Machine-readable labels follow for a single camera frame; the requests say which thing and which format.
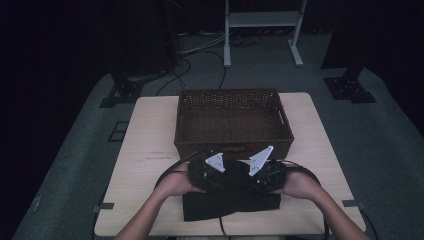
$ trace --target forearm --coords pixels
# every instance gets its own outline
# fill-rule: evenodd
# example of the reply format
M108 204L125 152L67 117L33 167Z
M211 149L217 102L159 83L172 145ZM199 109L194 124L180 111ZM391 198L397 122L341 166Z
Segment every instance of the forearm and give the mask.
M325 190L312 201L324 214L324 218L336 239L369 239Z
M147 239L166 197L153 192L115 239Z

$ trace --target cable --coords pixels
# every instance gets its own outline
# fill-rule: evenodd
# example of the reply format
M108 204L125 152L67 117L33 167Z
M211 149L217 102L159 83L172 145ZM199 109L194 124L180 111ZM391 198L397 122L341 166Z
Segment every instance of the cable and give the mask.
M181 59L181 60L182 60L182 61L186 61L186 62L189 64L189 67L191 68L191 63L190 63L188 60L186 60L186 59ZM182 75L178 75L178 74L175 72L175 68L172 70L172 74L174 74L174 76L175 76L175 77L177 77L178 81L180 82L180 87L181 87L181 89L184 89L184 88L185 88L185 82L181 79L181 77L182 77L183 75L185 75L187 72L183 73Z
M157 180L157 182L156 182L156 184L155 184L155 188L159 185L159 183L166 177L166 176L168 176L168 174L170 174L170 173L172 173L173 171L175 171L174 169L175 168L177 168L178 166L180 166L181 164L183 164L183 163L185 163L185 162L187 162L189 159L191 159L192 157L194 157L194 156L196 156L197 154L200 154L200 153L204 153L204 151L194 151L194 152L192 152L192 153L190 153L189 155L187 155L186 157L184 157L184 158L182 158L182 159L180 159L180 160L178 160L177 162L175 162L174 164L172 164L168 169L166 169L165 170L165 172L163 172L160 176L159 176L159 178L158 178L158 180Z
M172 171L170 173L178 173L178 174L182 174L182 175L188 175L188 171Z
M221 217L219 218L219 226L221 227L221 231L222 231L222 234L224 235L225 239L231 240L231 237L229 237L227 235L227 233L225 232L224 224L222 224L222 218Z
M227 75L227 69L224 67L224 59L221 57L221 55L219 55L216 52L212 52L212 51L196 51L196 52L192 52L190 54L186 54L186 56L197 54L197 53L209 53L209 54L213 54L213 55L217 56L221 60L222 66L223 66L223 69L224 69L224 73L223 73L221 82L220 82L219 87L218 87L218 88L221 88L222 85L224 84L224 80L225 80L225 77Z
M374 224L372 224L371 219L368 217L368 215L361 209L359 209L359 212L364 216L364 218L368 221L368 223L371 226L372 232L374 233L374 237L376 240L380 240L380 237L378 236L377 230L374 227Z
M166 87L166 86L168 86L170 83L172 83L173 81L175 81L175 80L177 80L177 79L181 79L181 77L182 76L184 76L186 73L188 73L188 71L190 71L190 69L191 69L191 63L188 61L188 60L186 60L186 59L181 59L182 61L185 61L186 63L188 63L188 68L187 68L187 70L186 71L184 71L183 72L183 74L181 74L181 75L177 75L177 74L175 74L176 75L176 77L175 78L173 78L173 79L171 79L171 80L169 80L167 83L165 83L157 92L156 92L156 95L155 96L159 96L159 93Z
M295 162L289 161L289 160L282 160L282 162L288 162L288 163L294 164L296 166L296 168L286 168L287 172L294 169L294 171L299 171L299 172L305 173L309 177L311 177L316 183L321 185L318 177L315 176L315 174L313 172L311 172L309 169L304 168L303 166L301 166L301 165L299 165ZM325 220L325 218L324 218L324 238L323 238L323 240L327 240L329 237L330 237L330 228L328 226L327 220Z
M216 44L218 44L218 43L220 43L220 42L222 42L223 40L224 40L224 34L222 34L221 36L219 36L218 38L216 38L216 39L214 39L214 40L212 40L212 41L210 41L210 42L208 42L208 43L205 43L205 44L203 44L202 46L200 46L200 47L197 47L197 48L194 48L194 49L191 49L191 50L186 50L186 51L180 51L180 54L181 55L186 55L186 54L190 54L190 53L194 53L194 52L196 52L196 51L200 51L200 50L203 50L203 49L205 49L205 48L209 48L209 47L212 47L213 45L216 45Z
M165 77L166 74L168 74L168 72L163 72L163 73L160 73L160 74L158 74L156 76L153 76L153 77L150 77L150 78L144 78L144 79L140 79L140 80L136 80L136 81L130 81L130 82L131 83L134 83L136 86L138 86L138 85L144 85L147 82L161 79L161 78Z

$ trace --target black cable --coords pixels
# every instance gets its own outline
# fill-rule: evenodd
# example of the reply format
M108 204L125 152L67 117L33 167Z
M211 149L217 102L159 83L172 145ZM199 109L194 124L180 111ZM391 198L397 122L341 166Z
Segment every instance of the black cable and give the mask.
M220 82L219 87L218 87L218 88L221 88L222 85L224 84L225 76L227 75L227 69L224 67L224 59L218 53L212 52L212 51L207 51L207 50L194 51L192 53L186 54L186 56L193 55L193 54L198 54L198 53L209 53L209 54L213 54L213 55L217 56L221 60L222 66L223 66L223 69L224 69L224 73L223 73L221 82Z
M222 231L222 234L224 235L225 239L231 239L231 237L229 237L227 235L227 233L225 232L224 224L222 224L222 218L221 217L219 218L219 226L221 227L221 231Z
M182 61L186 61L186 62L188 62L189 63L189 67L191 68L191 63L188 61L188 60L186 60L186 59L181 59ZM186 73L188 72L188 70L185 72L185 73L183 73L182 75L178 75L176 72L175 72L175 68L172 70L172 74L174 74L174 76L178 79L178 81L180 82L180 88L181 89L184 89L185 88L185 82L181 79L181 77L183 76L183 75L185 75Z
M172 83L173 81L175 81L175 80L177 80L177 79L180 79L182 76L184 76L186 73L188 73L188 71L190 71L190 69L191 69L191 63L188 61L188 60L186 60L186 59L181 59L181 60L183 60L183 61L185 61L185 62L187 62L188 63L188 68L187 68L187 70L185 71L185 72L183 72L183 74L181 74L181 75L177 75L177 77L175 77L175 78L173 78L173 79L171 79L171 80L169 80L167 83L165 83L157 92L156 92L156 95L155 96L159 96L159 93L166 87L166 86L168 86L170 83Z
M178 173L178 174L188 175L188 171L172 171L170 173Z
M364 216L364 218L367 220L367 222L370 224L372 232L374 233L374 237L376 240L380 240L380 237L378 236L377 230L374 227L374 224L372 224L371 219L368 217L368 215L362 211L361 209L359 209L359 212L362 214L362 216Z
M289 162L291 164L296 165L296 168L286 168L287 172L289 172L290 170L293 170L293 171L305 173L321 186L321 183L320 183L318 177L315 176L315 174L313 172L311 172L309 169L304 168L303 166L301 166L301 165L299 165L295 162L289 161L289 160L283 160L282 162ZM323 238L323 240L327 240L329 237L330 237L330 228L328 226L327 221L324 218L324 238Z
M158 178L158 180L157 180L157 182L156 182L156 184L155 184L155 188L159 185L159 183L166 177L166 176L168 176L168 174L170 174L170 173L172 173L173 171L175 171L174 169L175 168L177 168L178 166L180 166L181 164L183 164L183 163L185 163L185 162L187 162L189 159L191 159L192 157L194 157L194 156L196 156L197 154L200 154L200 153L205 153L205 151L194 151L194 152L192 152L192 153L190 153L189 155L187 155L186 157L184 157L184 158L182 158L182 159L180 159L180 160L178 160L176 163L174 163L174 164L172 164L168 169L166 169L165 170L165 172L163 172L160 176L159 176L159 178Z

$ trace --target dark curtain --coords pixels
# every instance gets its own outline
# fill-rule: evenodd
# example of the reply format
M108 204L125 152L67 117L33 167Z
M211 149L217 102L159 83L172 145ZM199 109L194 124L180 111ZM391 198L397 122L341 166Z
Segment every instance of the dark curtain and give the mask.
M11 239L107 73L90 1L0 2L0 236Z
M363 62L424 135L424 2L346 0L342 9L322 68Z

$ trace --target wire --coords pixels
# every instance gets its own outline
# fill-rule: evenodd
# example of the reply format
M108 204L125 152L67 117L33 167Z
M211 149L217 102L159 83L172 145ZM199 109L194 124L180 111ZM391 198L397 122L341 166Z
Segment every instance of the wire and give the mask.
M222 66L223 66L223 69L224 69L224 73L223 73L221 82L220 82L219 87L218 87L218 88L221 88L222 85L224 84L224 80L225 80L225 77L227 75L227 69L224 67L224 59L221 57L221 55L219 55L216 52L212 52L212 51L196 51L196 52L192 52L190 54L187 54L186 56L197 54L197 53L209 53L209 54L213 54L213 55L217 56L221 60Z
M171 173L172 171L175 171L174 169L175 168L177 168L178 166L180 166L181 164L183 164L183 163L185 163L185 162L187 162L187 161L189 161L189 159L191 159L192 157L194 157L194 156L196 156L197 154L200 154L200 153L203 153L204 151L194 151L194 152L192 152L192 153L190 153L189 155L187 155L186 157L184 157L184 158L182 158L182 159L180 159L180 160L178 160L177 162L175 162L174 164L172 164L168 169L166 169L165 170L165 172L163 172L160 176L159 176L159 178L158 178L158 180L157 180L157 182L156 182L156 184L155 184L155 188L159 185L159 183L169 174L169 173Z
M194 48L194 49L191 49L191 50L187 50L187 51L181 51L180 54L181 55L186 55L186 54L194 53L194 52L197 52L197 51L200 51L200 50L203 50L203 49L212 47L212 46L214 46L214 45L222 42L224 39L225 39L225 35L222 34L218 38L216 38L216 39L214 39L214 40L212 40L212 41L210 41L208 43L205 43L205 44L203 44L200 47L197 47L197 48Z
M178 173L178 174L183 174L183 175L188 175L188 171L172 171L170 173Z
M190 65L190 67L191 67L191 63L188 61L188 60L186 60L186 59L181 59L182 61L186 61L186 62L188 62ZM181 87L181 89L184 89L185 88L185 82L181 79L181 77L185 74L185 73L183 73L182 75L178 75L176 72L175 72L175 68L172 70L172 74L174 74L174 76L175 77L177 77L177 79L178 79L178 81L180 82L180 87Z
M188 68L187 68L187 70L185 70L181 75L177 75L177 74L175 74L176 75L176 77L175 78L173 78L173 79L171 79L171 80L169 80L167 83L165 83L157 92L156 92L156 95L155 96L159 96L159 93L166 87L166 86L168 86L170 83L172 83L173 81L175 81L175 80L177 80L177 79L180 79L181 80L181 77L182 76L184 76L186 73L188 73L188 71L190 71L190 69L191 69L191 63L188 61L188 60L186 60L186 59L181 59L182 61L185 61L186 63L188 63Z
M130 81L130 82L134 83L136 86L137 85L144 85L147 82L150 82L150 81L153 81L153 80L158 80L158 79L165 77L167 73L168 72L163 72L163 73L160 73L160 74L153 76L153 77L144 78L144 79L135 80L135 81Z
M297 163L295 163L295 162L292 162L292 161L289 161L289 160L283 160L282 162L288 162L288 163L291 163L291 164L294 164L294 165L296 165L296 166L300 167L300 165L299 165L299 164L297 164Z
M222 231L222 234L224 235L225 239L231 239L231 237L229 237L227 235L227 233L225 232L224 224L222 224L222 218L221 217L219 218L219 226L221 227L221 231Z
M380 240L380 237L378 236L377 230L374 227L374 224L372 224L371 219L368 217L368 215L361 209L359 209L359 212L364 216L365 219L367 219L368 223L371 226L372 232L374 233L374 237L376 240Z

